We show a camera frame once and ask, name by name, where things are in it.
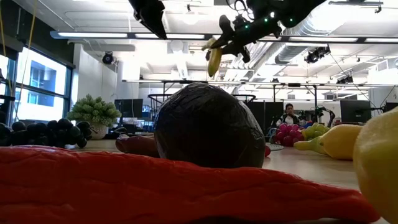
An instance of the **white pot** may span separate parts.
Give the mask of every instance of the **white pot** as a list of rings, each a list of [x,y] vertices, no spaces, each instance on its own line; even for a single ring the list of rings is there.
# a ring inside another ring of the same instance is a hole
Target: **white pot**
[[[101,140],[103,139],[106,134],[108,133],[108,127],[102,124],[92,124],[93,129],[97,132],[95,133],[94,131],[92,132],[92,140]]]

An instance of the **potted plant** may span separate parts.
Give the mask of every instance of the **potted plant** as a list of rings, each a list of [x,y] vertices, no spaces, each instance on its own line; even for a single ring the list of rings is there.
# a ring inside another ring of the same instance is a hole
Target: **potted plant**
[[[71,121],[88,121],[95,132],[93,139],[103,139],[121,113],[113,103],[106,103],[101,97],[94,99],[90,94],[76,102],[67,118]]]

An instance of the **table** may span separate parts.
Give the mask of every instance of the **table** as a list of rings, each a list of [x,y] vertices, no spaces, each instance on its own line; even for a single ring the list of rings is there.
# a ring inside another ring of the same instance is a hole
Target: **table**
[[[108,151],[118,152],[115,140],[89,141],[84,149],[79,151]],[[264,169],[272,169],[291,174],[296,174],[304,179],[323,184],[331,184],[339,187],[359,190],[351,161],[337,161],[328,156],[310,151],[298,151],[293,148],[285,148],[281,151],[273,151],[269,158],[264,160]],[[336,220],[322,220],[300,223],[352,223]],[[377,224],[388,223],[380,220]]]

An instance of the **green succulent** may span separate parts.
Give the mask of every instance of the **green succulent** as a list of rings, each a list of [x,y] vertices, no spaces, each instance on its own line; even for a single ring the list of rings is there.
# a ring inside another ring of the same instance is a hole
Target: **green succulent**
[[[71,121],[88,121],[111,127],[121,113],[113,103],[106,103],[101,97],[93,98],[90,94],[76,102],[67,118]]]

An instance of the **person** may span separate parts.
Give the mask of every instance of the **person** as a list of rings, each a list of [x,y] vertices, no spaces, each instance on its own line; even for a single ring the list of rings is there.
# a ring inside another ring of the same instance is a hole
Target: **person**
[[[293,104],[288,103],[286,104],[285,107],[285,114],[283,114],[276,125],[279,127],[281,124],[286,123],[286,124],[297,124],[301,125],[302,121],[300,120],[300,117],[296,114],[294,114],[294,107]]]

